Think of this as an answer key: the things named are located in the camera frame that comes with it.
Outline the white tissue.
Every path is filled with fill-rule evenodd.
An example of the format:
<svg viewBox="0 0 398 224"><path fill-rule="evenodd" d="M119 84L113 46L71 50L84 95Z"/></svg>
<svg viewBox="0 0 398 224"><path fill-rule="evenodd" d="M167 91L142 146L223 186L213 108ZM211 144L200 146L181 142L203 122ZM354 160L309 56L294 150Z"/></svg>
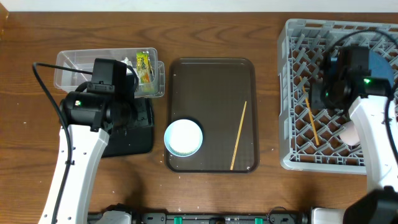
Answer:
<svg viewBox="0 0 398 224"><path fill-rule="evenodd" d="M132 62L127 57L124 60L122 60L122 62L125 63L127 66L132 67ZM132 72L130 71L130 69L127 68L126 73L130 74Z"/></svg>

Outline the pink cup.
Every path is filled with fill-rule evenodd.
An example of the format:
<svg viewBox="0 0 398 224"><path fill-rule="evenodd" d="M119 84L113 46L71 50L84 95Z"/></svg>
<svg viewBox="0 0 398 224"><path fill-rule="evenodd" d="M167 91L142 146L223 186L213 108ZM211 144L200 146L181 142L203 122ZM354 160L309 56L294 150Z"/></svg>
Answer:
<svg viewBox="0 0 398 224"><path fill-rule="evenodd" d="M340 139L349 146L356 146L360 143L358 132L352 121L343 125L343 131L339 134Z"/></svg>

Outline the blue plate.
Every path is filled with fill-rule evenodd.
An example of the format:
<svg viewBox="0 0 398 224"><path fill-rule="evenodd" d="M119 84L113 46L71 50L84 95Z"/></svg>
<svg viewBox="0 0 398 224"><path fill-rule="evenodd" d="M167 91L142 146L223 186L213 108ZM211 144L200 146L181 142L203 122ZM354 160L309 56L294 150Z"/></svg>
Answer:
<svg viewBox="0 0 398 224"><path fill-rule="evenodd" d="M337 58L329 57L326 61L324 70L337 70ZM381 55L370 50L369 53L370 76L361 77L365 84L370 85L373 80L384 80L388 89L394 85L394 72L391 65Z"/></svg>

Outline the green yellow snack wrapper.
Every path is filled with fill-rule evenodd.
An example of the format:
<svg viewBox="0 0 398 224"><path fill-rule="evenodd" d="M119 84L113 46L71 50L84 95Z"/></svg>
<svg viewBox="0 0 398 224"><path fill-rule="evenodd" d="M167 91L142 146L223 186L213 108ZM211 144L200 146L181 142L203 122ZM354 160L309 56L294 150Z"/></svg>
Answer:
<svg viewBox="0 0 398 224"><path fill-rule="evenodd" d="M155 75L148 50L136 54L136 70L139 78L139 91L145 95L153 95L155 92Z"/></svg>

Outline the light blue small bowl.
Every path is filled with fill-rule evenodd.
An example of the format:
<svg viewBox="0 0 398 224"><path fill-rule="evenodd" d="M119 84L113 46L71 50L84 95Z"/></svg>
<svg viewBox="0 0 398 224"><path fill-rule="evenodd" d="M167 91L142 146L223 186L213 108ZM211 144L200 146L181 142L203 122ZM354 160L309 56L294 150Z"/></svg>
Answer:
<svg viewBox="0 0 398 224"><path fill-rule="evenodd" d="M196 122L178 119L164 133L166 150L177 157L188 157L196 153L203 143L203 131Z"/></svg>

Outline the wooden chopstick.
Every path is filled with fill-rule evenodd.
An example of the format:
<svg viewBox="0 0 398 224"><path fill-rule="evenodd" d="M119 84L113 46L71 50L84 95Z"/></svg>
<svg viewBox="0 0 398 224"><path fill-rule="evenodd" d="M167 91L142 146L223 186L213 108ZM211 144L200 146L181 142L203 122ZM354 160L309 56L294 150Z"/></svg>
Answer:
<svg viewBox="0 0 398 224"><path fill-rule="evenodd" d="M246 113L246 107L247 107L247 101L244 102L244 106L243 106L243 110L242 110L242 114L241 114L241 119L240 119L239 127L238 127L238 133L237 133L236 141L235 141L235 145L234 145L233 156L232 156L232 160L231 160L231 164L230 164L229 170L233 170L234 169L234 164L235 164L235 161L236 161L236 155L237 155L238 146L239 146L239 140L240 140L240 136L241 136L241 130L242 130L242 127L243 127L244 117L245 117L245 113Z"/></svg>
<svg viewBox="0 0 398 224"><path fill-rule="evenodd" d="M315 144L316 144L317 146L319 146L319 145L320 145L320 142L319 142L317 130L316 130L316 127L315 127L315 122L314 122L314 120L313 120L313 115L312 115L312 111L311 111L311 107L310 107L310 102L309 102L309 99L308 99L309 94L308 94L307 91L305 90L304 85L303 85L303 87L302 87L302 91L303 91L303 93L306 93L306 94L308 95L308 96L306 97L306 99L305 99L305 103L306 103L306 106L307 106L307 109L308 109L308 116L309 116L309 118L310 118L310 124L311 124L311 126L312 126L312 131L313 131L313 135L314 135L314 138L315 138Z"/></svg>

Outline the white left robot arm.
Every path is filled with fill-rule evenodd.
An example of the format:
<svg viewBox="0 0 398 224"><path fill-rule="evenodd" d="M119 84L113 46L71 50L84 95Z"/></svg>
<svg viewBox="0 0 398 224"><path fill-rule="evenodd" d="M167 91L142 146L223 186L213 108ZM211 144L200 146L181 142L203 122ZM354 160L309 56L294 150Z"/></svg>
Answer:
<svg viewBox="0 0 398 224"><path fill-rule="evenodd" d="M86 223L102 158L145 154L153 146L153 110L148 98L130 98L86 82L57 108L59 153L40 223Z"/></svg>

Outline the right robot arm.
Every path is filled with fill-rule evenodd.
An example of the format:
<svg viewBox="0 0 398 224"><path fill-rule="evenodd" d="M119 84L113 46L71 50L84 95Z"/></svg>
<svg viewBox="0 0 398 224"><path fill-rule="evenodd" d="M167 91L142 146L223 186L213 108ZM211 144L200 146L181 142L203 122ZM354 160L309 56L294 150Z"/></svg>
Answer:
<svg viewBox="0 0 398 224"><path fill-rule="evenodd" d="M352 123L343 137L357 136L366 166L368 193L350 207L314 208L312 223L397 223L397 120L394 76L374 69L325 70L322 90L311 97L330 109L345 109Z"/></svg>

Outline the clear plastic waste bin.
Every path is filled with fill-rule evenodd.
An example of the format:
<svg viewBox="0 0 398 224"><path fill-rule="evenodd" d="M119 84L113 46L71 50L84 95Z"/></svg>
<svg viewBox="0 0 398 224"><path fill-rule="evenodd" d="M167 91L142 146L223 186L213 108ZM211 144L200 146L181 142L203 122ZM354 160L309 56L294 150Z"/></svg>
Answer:
<svg viewBox="0 0 398 224"><path fill-rule="evenodd" d="M56 70L54 73L54 86L67 93L74 91L78 85L89 82L92 78L94 61L96 58L106 58L121 61L126 57L132 62L132 68L136 70L136 54L142 51L149 51L150 62L155 75L155 92L153 95L145 95L139 91L139 86L135 92L135 97L158 98L165 93L165 66L158 59L157 50L153 47L141 48L118 48L118 49L85 49L85 50L64 50L58 53L56 65L84 73Z"/></svg>

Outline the grey dishwasher rack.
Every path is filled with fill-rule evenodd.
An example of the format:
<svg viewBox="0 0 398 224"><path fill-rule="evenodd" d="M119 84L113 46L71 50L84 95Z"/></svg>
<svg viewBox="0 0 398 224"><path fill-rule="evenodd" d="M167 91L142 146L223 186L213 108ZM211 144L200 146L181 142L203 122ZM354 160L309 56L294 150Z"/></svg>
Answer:
<svg viewBox="0 0 398 224"><path fill-rule="evenodd" d="M381 55L397 75L397 47L378 31L397 38L397 25L368 22L289 19L277 41L280 80L279 159L287 170L364 175L361 147L349 146L339 137L348 117L341 110L311 109L320 145L315 138L303 93L304 85L323 78L320 65L325 50L358 45Z"/></svg>

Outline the black plastic tray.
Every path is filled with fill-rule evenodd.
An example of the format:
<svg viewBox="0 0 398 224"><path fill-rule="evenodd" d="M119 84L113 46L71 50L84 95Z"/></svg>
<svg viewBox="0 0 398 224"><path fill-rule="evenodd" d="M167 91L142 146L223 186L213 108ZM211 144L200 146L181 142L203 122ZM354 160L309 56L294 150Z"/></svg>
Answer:
<svg viewBox="0 0 398 224"><path fill-rule="evenodd" d="M129 126L114 128L102 158L145 154L154 145L154 112L150 98L136 98L137 118Z"/></svg>

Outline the brown serving tray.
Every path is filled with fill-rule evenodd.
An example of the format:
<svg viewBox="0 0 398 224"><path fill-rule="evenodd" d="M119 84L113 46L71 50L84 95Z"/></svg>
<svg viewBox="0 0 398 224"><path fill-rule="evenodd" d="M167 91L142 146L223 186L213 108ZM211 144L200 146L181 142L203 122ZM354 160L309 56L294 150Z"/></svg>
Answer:
<svg viewBox="0 0 398 224"><path fill-rule="evenodd" d="M189 119L203 131L191 156L165 152L167 167L179 173L248 174L259 165L256 78L246 58L181 58L170 67L168 122ZM239 122L247 101L234 169L229 170Z"/></svg>

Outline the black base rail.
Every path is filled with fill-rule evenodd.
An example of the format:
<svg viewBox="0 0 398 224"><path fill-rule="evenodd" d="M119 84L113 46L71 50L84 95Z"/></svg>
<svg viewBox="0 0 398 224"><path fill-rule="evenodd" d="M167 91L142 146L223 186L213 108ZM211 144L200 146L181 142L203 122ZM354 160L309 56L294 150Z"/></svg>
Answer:
<svg viewBox="0 0 398 224"><path fill-rule="evenodd" d="M110 205L103 213L89 213L87 223L108 223L106 215L110 211L126 212L131 216L132 224L308 224L308 214L290 211L284 207L275 207L266 213L170 213L165 210L153 210L140 213L123 204Z"/></svg>

